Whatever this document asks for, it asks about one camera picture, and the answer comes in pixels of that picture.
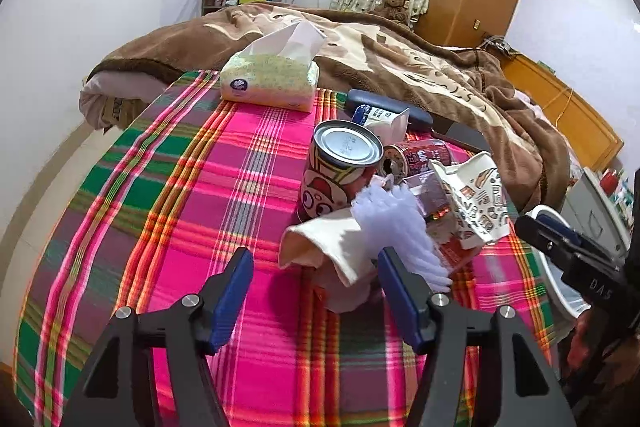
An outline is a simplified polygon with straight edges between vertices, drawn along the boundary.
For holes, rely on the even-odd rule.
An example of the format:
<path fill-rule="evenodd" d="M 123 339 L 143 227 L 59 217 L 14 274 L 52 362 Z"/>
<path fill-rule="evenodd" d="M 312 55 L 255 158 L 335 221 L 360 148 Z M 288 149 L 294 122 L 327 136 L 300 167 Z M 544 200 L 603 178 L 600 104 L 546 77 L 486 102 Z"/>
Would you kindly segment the dark blue glasses case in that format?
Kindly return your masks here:
<path fill-rule="evenodd" d="M 417 132 L 427 132 L 433 128 L 434 119 L 426 110 L 412 104 L 397 101 L 394 98 L 379 95 L 369 91 L 358 89 L 349 90 L 344 103 L 344 111 L 347 115 L 355 114 L 360 105 L 370 105 L 372 107 L 389 110 L 392 113 L 401 113 L 403 110 L 409 111 L 409 127 Z"/>

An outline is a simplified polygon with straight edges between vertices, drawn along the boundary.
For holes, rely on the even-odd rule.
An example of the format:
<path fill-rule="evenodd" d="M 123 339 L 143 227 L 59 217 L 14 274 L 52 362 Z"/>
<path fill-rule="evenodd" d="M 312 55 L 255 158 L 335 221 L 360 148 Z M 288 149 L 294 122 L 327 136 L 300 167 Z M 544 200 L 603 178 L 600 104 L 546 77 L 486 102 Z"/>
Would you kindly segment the red drink milk can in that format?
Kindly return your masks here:
<path fill-rule="evenodd" d="M 451 152 L 444 141 L 422 139 L 388 144 L 384 146 L 378 174 L 392 176 L 394 182 L 399 183 L 409 176 L 427 172 L 431 160 L 444 166 L 452 164 Z"/>

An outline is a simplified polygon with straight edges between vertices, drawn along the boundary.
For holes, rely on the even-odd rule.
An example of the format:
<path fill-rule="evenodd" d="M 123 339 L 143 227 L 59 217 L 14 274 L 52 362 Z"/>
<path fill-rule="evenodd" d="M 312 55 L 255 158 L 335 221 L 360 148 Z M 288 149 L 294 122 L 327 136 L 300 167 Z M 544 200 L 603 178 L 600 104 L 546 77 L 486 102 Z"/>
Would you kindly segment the grey drawer cabinet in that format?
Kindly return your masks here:
<path fill-rule="evenodd" d="M 582 169 L 580 179 L 567 190 L 560 213 L 574 230 L 598 243 L 613 257 L 626 257 L 630 234 L 589 168 Z"/>

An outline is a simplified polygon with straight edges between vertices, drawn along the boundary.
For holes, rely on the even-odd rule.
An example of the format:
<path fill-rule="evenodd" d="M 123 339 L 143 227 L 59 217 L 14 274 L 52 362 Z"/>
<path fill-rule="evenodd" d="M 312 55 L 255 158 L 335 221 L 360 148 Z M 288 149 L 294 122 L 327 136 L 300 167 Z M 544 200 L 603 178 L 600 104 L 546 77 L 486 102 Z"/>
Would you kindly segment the black smartphone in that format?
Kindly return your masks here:
<path fill-rule="evenodd" d="M 476 129 L 440 115 L 434 115 L 433 120 L 432 133 L 436 138 L 457 145 L 458 147 L 464 148 L 465 150 L 469 150 L 473 153 L 492 153 L 491 147 L 486 141 L 484 135 Z"/>

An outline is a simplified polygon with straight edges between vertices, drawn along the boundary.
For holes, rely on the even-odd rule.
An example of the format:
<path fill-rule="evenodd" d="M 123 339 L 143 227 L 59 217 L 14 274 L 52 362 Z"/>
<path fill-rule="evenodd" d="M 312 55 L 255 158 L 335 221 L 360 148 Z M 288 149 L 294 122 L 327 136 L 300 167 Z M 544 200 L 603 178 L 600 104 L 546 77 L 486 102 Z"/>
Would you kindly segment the cartoon face milk can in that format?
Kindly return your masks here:
<path fill-rule="evenodd" d="M 298 219 L 308 221 L 348 207 L 371 181 L 383 152 L 380 139 L 360 124 L 341 119 L 317 124 L 300 182 Z"/>

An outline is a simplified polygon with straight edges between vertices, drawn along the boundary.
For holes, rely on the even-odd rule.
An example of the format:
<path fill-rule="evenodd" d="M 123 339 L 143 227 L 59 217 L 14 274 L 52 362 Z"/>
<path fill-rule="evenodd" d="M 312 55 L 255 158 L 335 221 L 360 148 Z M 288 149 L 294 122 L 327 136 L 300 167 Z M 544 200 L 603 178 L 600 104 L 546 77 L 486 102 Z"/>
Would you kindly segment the beige paper napkin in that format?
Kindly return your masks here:
<path fill-rule="evenodd" d="M 349 208 L 285 229 L 280 242 L 281 269 L 312 269 L 311 285 L 331 312 L 352 312 L 365 303 L 378 270 L 362 228 Z"/>

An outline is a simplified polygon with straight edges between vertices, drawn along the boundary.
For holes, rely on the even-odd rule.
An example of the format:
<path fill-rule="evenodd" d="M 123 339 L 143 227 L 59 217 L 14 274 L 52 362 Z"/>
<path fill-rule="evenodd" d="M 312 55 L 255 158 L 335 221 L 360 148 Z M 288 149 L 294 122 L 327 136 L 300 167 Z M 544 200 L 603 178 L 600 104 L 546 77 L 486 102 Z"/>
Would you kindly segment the teddy bear with santa hat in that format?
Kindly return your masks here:
<path fill-rule="evenodd" d="M 378 0 L 370 9 L 370 13 L 391 20 L 392 22 L 408 26 L 410 0 Z"/>

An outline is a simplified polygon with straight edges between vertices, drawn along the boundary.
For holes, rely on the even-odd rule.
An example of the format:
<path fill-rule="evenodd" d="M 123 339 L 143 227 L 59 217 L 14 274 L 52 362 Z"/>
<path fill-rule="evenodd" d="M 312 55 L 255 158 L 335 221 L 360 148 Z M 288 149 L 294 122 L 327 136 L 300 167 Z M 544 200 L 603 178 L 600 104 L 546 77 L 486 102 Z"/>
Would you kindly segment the white foam fruit net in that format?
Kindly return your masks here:
<path fill-rule="evenodd" d="M 450 291 L 448 270 L 436 255 L 418 200 L 408 187 L 395 185 L 385 191 L 382 186 L 368 186 L 357 194 L 350 210 L 366 240 L 369 257 L 376 258 L 383 248 L 393 247 L 406 269 L 420 275 L 432 291 Z"/>

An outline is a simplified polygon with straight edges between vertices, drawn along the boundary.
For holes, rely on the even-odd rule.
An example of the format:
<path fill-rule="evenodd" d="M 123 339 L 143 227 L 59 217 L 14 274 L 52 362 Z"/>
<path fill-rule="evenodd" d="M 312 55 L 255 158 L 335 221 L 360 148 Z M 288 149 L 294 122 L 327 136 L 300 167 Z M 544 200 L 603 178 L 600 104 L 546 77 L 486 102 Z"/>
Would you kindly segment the pink plaid cloth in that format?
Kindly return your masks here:
<path fill-rule="evenodd" d="M 189 72 L 117 139 L 58 220 L 23 305 L 14 388 L 37 425 L 61 421 L 117 308 L 167 308 L 241 246 L 254 277 L 230 343 L 209 360 L 230 423 L 406 421 L 424 361 L 383 296 L 334 314 L 309 269 L 278 263 L 312 129 L 342 117 L 344 102 L 321 89 L 307 114 L 234 104 L 213 72 Z"/>

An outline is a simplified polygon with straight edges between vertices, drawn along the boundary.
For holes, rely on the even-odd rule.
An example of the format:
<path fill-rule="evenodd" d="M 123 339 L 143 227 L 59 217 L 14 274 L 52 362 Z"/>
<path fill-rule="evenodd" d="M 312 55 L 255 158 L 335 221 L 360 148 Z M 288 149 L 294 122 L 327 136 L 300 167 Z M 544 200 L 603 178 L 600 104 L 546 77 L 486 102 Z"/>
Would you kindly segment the printed paper food bag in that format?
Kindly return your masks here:
<path fill-rule="evenodd" d="M 510 233 L 508 205 L 492 156 L 477 153 L 463 164 L 428 162 L 454 215 L 454 236 L 463 249 L 497 243 Z"/>

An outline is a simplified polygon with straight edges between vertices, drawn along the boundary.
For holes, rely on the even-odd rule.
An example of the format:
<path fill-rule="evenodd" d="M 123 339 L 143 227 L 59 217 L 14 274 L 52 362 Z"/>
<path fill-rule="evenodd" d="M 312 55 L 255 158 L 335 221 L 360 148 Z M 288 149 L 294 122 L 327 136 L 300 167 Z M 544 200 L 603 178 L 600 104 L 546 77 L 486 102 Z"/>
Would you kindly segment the wooden headboard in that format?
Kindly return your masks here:
<path fill-rule="evenodd" d="M 604 170 L 624 142 L 613 127 L 574 88 L 523 54 L 495 52 L 503 74 L 529 96 L 573 147 L 582 167 Z"/>

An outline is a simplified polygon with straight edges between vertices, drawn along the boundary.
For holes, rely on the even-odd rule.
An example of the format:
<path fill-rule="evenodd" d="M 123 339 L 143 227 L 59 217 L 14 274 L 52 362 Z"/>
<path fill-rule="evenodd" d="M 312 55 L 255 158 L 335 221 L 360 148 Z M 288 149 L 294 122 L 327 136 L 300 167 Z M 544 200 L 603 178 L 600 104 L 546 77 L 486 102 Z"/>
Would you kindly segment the red jar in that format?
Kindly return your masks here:
<path fill-rule="evenodd" d="M 611 197 L 617 190 L 619 183 L 620 177 L 615 169 L 608 168 L 602 173 L 600 187 L 606 196 Z"/>

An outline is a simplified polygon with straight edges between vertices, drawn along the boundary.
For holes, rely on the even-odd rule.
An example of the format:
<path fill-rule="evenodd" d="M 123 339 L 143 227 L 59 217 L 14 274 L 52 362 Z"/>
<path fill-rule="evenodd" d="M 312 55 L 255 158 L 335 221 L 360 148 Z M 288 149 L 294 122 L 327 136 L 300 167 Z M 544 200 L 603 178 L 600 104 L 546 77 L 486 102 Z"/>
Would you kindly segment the tissue pack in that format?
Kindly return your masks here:
<path fill-rule="evenodd" d="M 309 113 L 319 81 L 314 61 L 326 35 L 301 20 L 235 53 L 219 74 L 221 98 Z"/>

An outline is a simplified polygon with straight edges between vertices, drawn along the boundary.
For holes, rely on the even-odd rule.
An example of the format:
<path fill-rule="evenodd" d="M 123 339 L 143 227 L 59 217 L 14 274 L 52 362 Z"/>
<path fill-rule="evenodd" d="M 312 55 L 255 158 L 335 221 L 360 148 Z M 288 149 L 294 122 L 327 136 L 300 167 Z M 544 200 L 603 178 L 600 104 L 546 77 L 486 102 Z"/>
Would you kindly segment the silver blue milk carton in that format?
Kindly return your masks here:
<path fill-rule="evenodd" d="M 373 132 L 383 145 L 390 145 L 405 140 L 409 116 L 408 108 L 394 113 L 384 108 L 361 104 L 356 107 L 352 121 Z"/>

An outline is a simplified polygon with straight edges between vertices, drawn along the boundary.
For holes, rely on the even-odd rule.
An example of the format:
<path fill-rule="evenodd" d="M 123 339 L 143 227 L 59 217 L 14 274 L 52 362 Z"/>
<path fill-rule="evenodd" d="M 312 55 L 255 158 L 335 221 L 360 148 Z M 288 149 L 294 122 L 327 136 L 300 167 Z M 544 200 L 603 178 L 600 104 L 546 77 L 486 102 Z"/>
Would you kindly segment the red strawberry milk carton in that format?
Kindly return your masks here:
<path fill-rule="evenodd" d="M 432 170 L 408 176 L 401 181 L 416 196 L 433 239 L 437 254 L 449 273 L 461 269 L 476 256 L 484 243 L 472 232 L 454 209 L 454 202 L 442 188 Z"/>

